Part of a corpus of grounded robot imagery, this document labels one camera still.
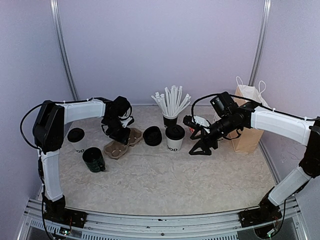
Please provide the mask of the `cardboard cup carrier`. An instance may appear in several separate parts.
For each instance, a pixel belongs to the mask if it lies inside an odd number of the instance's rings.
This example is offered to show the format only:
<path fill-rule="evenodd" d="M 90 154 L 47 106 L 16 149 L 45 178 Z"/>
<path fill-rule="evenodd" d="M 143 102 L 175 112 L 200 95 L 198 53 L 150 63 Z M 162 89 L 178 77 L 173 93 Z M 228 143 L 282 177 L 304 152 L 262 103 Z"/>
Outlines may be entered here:
<path fill-rule="evenodd" d="M 113 140 L 103 147 L 103 152 L 109 158 L 118 160 L 119 158 L 121 158 L 127 153 L 127 151 L 129 150 L 129 147 L 134 147 L 135 145 L 137 145 L 142 138 L 143 138 L 142 131 L 133 127 L 130 129 L 130 135 L 129 135 L 127 144 L 123 144 Z"/>

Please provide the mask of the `white paper cup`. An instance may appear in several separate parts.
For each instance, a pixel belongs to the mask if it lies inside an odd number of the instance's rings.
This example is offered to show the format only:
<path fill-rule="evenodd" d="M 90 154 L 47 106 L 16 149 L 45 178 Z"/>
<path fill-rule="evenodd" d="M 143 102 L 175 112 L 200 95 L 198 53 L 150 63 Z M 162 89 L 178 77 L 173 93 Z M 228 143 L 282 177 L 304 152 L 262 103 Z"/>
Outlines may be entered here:
<path fill-rule="evenodd" d="M 167 149 L 169 151 L 177 152 L 182 147 L 183 139 L 181 138 L 179 140 L 173 140 L 173 139 L 167 138 L 166 143 L 167 143 Z"/>
<path fill-rule="evenodd" d="M 79 154 L 82 154 L 87 149 L 87 141 L 84 138 L 77 142 L 71 142 L 71 144 Z"/>

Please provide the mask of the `brown paper bag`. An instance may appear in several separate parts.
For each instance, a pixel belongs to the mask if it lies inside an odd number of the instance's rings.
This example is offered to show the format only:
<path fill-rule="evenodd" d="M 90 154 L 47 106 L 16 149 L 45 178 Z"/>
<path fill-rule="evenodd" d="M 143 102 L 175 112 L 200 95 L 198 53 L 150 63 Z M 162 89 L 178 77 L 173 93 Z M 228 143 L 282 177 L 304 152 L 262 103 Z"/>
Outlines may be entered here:
<path fill-rule="evenodd" d="M 262 104 L 264 107 L 269 107 L 266 100 L 262 97 L 262 93 L 266 90 L 267 85 L 263 80 L 259 81 L 258 88 L 255 86 L 245 85 L 242 79 L 237 76 L 235 78 L 237 87 L 235 95 L 251 99 L 255 102 Z M 229 136 L 232 138 L 231 142 L 233 149 L 236 153 L 252 153 L 257 148 L 259 141 L 264 133 L 263 130 L 248 128 L 251 126 L 251 112 L 248 113 L 248 118 L 245 120 L 243 130 L 238 130 L 240 136 L 236 130 L 232 131 Z"/>

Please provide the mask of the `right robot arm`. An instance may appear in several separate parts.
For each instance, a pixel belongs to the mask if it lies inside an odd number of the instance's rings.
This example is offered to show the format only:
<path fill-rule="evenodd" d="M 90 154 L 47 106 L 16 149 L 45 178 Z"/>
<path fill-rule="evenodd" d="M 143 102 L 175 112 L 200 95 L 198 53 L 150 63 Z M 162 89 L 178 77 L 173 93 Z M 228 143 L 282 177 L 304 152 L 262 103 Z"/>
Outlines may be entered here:
<path fill-rule="evenodd" d="M 183 118 L 183 124 L 194 130 L 190 138 L 197 140 L 190 155 L 210 156 L 212 150 L 218 148 L 219 139 L 244 129 L 270 132 L 305 147 L 298 166 L 262 198 L 257 209 L 247 211 L 249 217 L 260 222 L 275 219 L 279 206 L 288 197 L 320 175 L 320 119 L 281 112 L 249 98 L 238 105 L 234 100 L 237 96 L 226 91 L 210 94 L 210 98 L 210 104 L 220 117 L 218 121 L 210 123 L 204 118 L 197 119 L 193 111 Z"/>

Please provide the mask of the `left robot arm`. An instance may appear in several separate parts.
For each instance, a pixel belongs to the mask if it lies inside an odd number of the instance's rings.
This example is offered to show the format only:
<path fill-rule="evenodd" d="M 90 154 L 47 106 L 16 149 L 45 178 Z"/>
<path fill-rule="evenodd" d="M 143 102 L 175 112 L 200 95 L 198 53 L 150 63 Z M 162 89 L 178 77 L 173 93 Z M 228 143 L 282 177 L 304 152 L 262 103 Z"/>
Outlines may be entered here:
<path fill-rule="evenodd" d="M 32 109 L 39 109 L 32 128 L 34 144 L 30 147 L 37 150 L 41 162 L 43 200 L 47 212 L 63 223 L 70 218 L 59 177 L 59 154 L 64 142 L 65 125 L 100 118 L 104 134 L 126 145 L 131 133 L 129 125 L 134 122 L 132 106 L 125 97 L 118 96 L 115 100 L 103 97 L 61 102 L 45 100 Z"/>

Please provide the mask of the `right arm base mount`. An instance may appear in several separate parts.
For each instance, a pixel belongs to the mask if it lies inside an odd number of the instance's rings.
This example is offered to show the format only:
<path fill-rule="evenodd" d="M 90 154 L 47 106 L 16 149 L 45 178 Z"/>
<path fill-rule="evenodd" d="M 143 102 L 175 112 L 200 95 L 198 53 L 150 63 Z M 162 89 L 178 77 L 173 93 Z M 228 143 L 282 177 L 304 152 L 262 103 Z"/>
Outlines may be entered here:
<path fill-rule="evenodd" d="M 242 228 L 264 224 L 283 217 L 280 208 L 273 205 L 243 210 L 238 213 L 238 216 Z"/>

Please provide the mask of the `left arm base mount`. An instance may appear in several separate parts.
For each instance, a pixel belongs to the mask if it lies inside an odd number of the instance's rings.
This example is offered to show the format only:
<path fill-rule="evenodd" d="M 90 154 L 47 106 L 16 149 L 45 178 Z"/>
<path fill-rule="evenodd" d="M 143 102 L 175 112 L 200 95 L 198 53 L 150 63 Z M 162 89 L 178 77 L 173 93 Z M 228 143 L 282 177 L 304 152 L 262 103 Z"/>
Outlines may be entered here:
<path fill-rule="evenodd" d="M 84 211 L 69 208 L 65 208 L 62 213 L 53 213 L 51 210 L 44 212 L 44 218 L 46 220 L 76 228 L 84 227 L 87 215 Z"/>

